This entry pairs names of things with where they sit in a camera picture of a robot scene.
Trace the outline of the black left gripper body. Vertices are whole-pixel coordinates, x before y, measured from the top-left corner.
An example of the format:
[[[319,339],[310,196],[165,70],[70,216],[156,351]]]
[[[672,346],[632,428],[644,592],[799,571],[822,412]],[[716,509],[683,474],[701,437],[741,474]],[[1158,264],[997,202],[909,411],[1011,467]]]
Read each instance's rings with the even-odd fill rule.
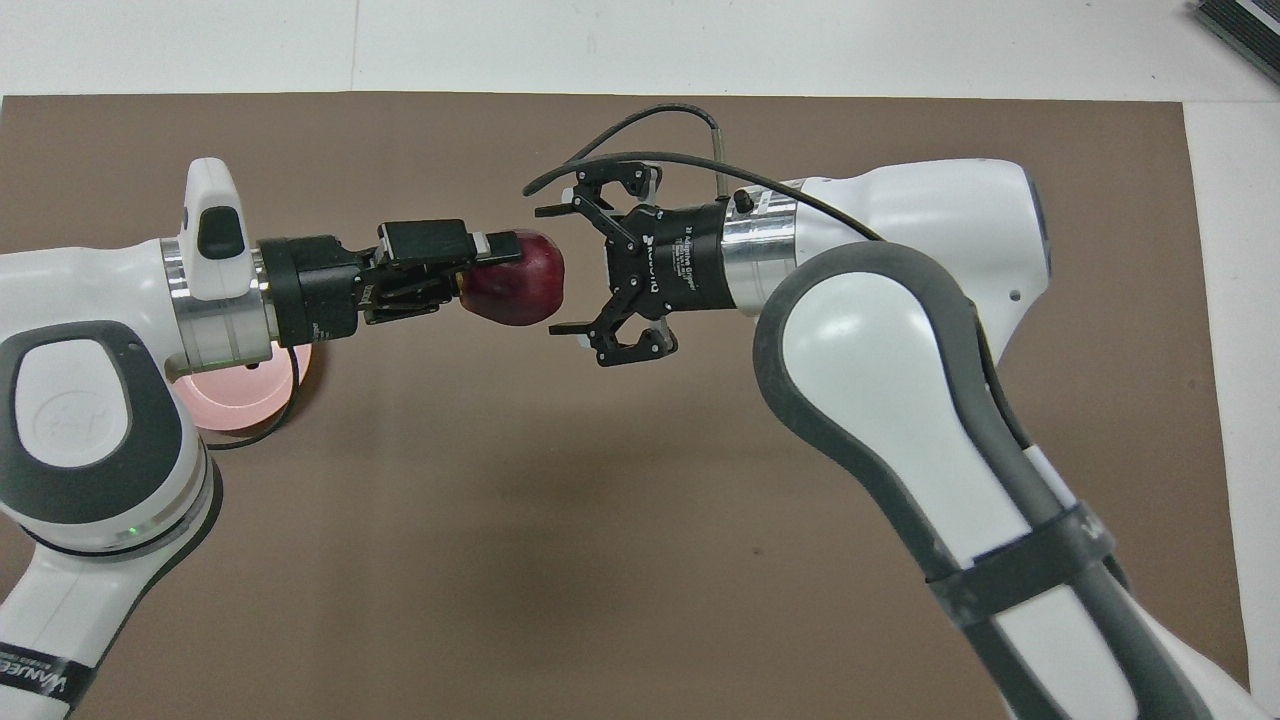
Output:
[[[372,249],[349,251],[330,234],[259,242],[282,347],[352,336],[358,325],[357,277]]]

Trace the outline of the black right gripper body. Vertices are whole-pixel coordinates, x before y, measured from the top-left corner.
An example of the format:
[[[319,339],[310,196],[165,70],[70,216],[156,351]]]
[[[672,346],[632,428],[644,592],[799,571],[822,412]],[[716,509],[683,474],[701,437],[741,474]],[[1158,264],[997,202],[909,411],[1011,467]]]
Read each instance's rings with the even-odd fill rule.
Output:
[[[605,234],[609,284],[623,310],[657,320],[673,311],[736,306],[724,274],[726,201],[663,209],[637,205]]]

